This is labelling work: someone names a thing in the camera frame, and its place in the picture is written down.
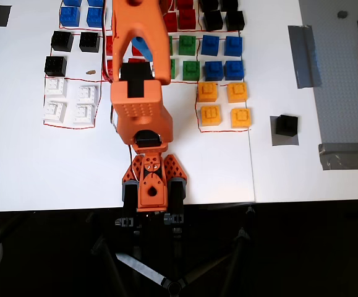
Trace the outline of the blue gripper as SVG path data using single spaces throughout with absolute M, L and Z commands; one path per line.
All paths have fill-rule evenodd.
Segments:
M 149 50 L 147 43 L 145 40 L 141 37 L 135 37 L 134 38 L 134 47 L 142 54 L 142 56 L 148 60 L 152 61 L 153 56 L 151 51 Z

